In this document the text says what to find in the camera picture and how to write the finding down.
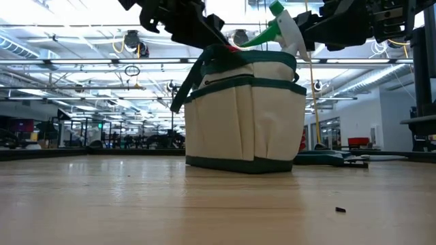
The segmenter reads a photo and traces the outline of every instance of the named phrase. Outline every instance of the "wall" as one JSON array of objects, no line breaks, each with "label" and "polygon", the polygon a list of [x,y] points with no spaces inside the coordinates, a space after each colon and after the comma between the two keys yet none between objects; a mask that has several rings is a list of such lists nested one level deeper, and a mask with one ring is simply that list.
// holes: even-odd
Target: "wall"
[{"label": "wall", "polygon": [[412,136],[402,120],[410,119],[410,107],[415,106],[413,91],[410,95],[403,89],[396,91],[380,90],[380,106],[383,120],[384,150],[412,151]]},{"label": "wall", "polygon": [[0,115],[35,120],[48,120],[57,116],[57,106],[44,105],[37,101],[30,101],[30,106],[19,102],[0,102]]},{"label": "wall", "polygon": [[[380,107],[379,89],[369,94],[357,95],[355,101],[339,101],[333,110],[319,112],[320,121],[339,117],[341,120],[342,146],[348,146],[349,137],[371,138],[371,127],[377,126],[377,146],[383,148],[382,110]],[[315,115],[306,115],[305,125],[315,123]]]}]

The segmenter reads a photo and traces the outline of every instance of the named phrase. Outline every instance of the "duct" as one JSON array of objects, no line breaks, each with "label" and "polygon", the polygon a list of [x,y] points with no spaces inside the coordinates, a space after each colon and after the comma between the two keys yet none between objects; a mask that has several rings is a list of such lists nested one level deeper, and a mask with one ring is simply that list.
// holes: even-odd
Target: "duct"
[{"label": "duct", "polygon": [[[33,78],[33,77],[25,75],[25,74],[18,73],[16,71],[13,71],[13,70],[8,69],[6,67],[0,67],[0,71],[1,70],[5,71],[5,72],[3,72],[3,73],[0,72],[0,82],[6,83],[6,84],[17,84],[17,85],[23,86],[23,87],[28,85],[26,83],[38,83],[38,84],[46,85],[46,86],[49,85],[48,82],[38,80],[36,78]],[[82,97],[82,95],[80,93],[75,93],[72,91],[57,91],[57,93],[62,94],[66,97]]]},{"label": "duct", "polygon": [[387,83],[396,79],[397,77],[402,77],[410,73],[409,65],[392,65],[383,70],[373,70],[365,73],[351,82],[346,84],[346,88],[339,91],[331,91],[324,95],[325,97],[337,97],[350,93],[361,93],[362,91],[369,91],[376,86]]},{"label": "duct", "polygon": [[25,48],[12,38],[0,35],[0,48],[8,50],[24,59],[37,59],[39,54]]}]

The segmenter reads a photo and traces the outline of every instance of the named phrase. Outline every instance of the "green trim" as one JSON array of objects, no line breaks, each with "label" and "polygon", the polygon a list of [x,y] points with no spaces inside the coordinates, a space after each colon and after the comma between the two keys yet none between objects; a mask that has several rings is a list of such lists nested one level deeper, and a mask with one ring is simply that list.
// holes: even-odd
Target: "green trim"
[{"label": "green trim", "polygon": [[253,78],[251,76],[247,76],[243,78],[242,77],[232,78],[228,81],[218,82],[216,84],[211,84],[209,86],[196,90],[192,92],[191,95],[188,96],[188,98],[186,98],[185,103],[190,103],[192,102],[193,99],[197,99],[199,97],[211,93],[216,93],[228,88],[235,88],[244,85],[251,85],[253,87],[262,87],[262,88],[287,89],[296,94],[303,95],[303,96],[306,96],[306,92],[307,92],[306,88],[289,81],[273,80],[273,79],[266,79],[266,78]]},{"label": "green trim", "polygon": [[202,76],[237,69],[256,62],[280,62],[296,71],[297,60],[291,54],[277,51],[241,51],[235,52],[239,59],[215,59],[201,67]]},{"label": "green trim", "polygon": [[[178,89],[170,110],[178,112],[188,97],[190,90],[197,89],[200,86],[204,77],[204,74],[202,74],[203,67],[205,72],[209,74],[229,71],[254,62],[281,62],[291,67],[293,71],[296,71],[295,57],[285,52],[257,50],[231,52],[222,44],[213,44],[207,47],[193,64],[191,71]],[[294,72],[293,82],[297,82],[298,79],[298,74]]]},{"label": "green trim", "polygon": [[267,174],[292,171],[292,161],[279,161],[260,157],[254,157],[254,160],[252,161],[245,161],[186,156],[186,164],[194,167],[218,169],[244,174]]}]

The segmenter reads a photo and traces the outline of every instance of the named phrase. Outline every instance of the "red object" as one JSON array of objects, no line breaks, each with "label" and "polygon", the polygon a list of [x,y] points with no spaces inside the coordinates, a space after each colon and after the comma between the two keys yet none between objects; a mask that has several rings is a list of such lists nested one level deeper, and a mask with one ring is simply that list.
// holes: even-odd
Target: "red object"
[{"label": "red object", "polygon": [[367,137],[348,138],[349,146],[366,146],[368,143],[369,143],[369,138]]},{"label": "red object", "polygon": [[9,130],[12,132],[33,132],[33,119],[12,119]]},{"label": "red object", "polygon": [[303,129],[303,131],[302,131],[301,143],[300,143],[300,148],[298,149],[298,151],[302,151],[302,150],[306,150],[306,130],[305,129]]}]

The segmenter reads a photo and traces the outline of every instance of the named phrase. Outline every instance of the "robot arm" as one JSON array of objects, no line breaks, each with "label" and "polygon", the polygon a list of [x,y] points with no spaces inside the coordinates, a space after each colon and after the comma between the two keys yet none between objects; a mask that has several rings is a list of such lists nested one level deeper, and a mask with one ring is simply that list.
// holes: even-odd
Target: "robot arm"
[{"label": "robot arm", "polygon": [[204,49],[211,44],[229,44],[221,33],[224,21],[211,14],[203,17],[201,0],[119,0],[129,10],[135,3],[142,7],[140,24],[147,30],[159,33],[157,25],[165,26],[171,40]]},{"label": "robot arm", "polygon": [[[172,41],[204,49],[211,44],[228,44],[221,33],[224,21],[212,14],[203,17],[201,0],[119,0],[126,10],[135,3],[142,7],[140,23],[159,33],[160,22],[172,34]],[[324,0],[320,16],[305,12],[294,18],[307,50],[315,42],[329,51],[411,35],[414,17],[436,0]]]}]

